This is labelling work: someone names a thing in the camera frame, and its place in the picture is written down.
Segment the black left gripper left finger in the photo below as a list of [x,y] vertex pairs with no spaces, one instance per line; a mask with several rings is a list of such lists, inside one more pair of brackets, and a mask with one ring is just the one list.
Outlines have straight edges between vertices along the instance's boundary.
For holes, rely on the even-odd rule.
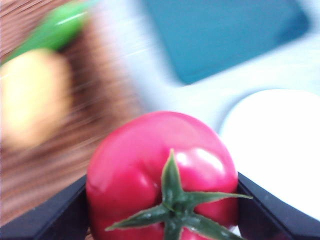
[[2,240],[84,240],[89,228],[84,175],[0,227]]

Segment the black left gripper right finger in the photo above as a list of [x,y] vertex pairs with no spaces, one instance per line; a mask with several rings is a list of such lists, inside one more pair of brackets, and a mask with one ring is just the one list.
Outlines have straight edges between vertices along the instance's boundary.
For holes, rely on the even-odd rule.
[[320,221],[281,201],[238,173],[238,228],[247,240],[318,240]]

